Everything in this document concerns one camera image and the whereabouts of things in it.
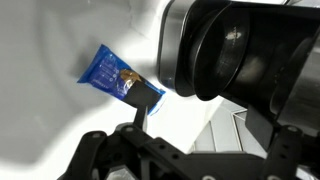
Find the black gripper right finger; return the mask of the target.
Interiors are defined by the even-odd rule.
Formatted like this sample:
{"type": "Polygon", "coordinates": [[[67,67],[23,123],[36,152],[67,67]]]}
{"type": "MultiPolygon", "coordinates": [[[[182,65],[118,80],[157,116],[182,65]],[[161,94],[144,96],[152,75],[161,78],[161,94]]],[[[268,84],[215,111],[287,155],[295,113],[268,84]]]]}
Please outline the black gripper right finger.
{"type": "Polygon", "coordinates": [[[295,180],[302,153],[302,131],[295,126],[279,125],[256,108],[249,106],[245,126],[267,152],[262,180],[295,180]]]}

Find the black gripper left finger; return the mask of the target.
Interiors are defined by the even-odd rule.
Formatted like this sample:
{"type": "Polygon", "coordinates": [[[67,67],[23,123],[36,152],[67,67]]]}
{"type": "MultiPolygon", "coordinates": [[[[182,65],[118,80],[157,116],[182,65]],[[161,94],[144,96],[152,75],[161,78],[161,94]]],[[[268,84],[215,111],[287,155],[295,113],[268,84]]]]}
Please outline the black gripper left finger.
{"type": "Polygon", "coordinates": [[[191,180],[183,170],[185,154],[162,138],[152,138],[144,130],[148,108],[140,106],[132,124],[121,128],[121,135],[135,147],[142,180],[191,180]]]}

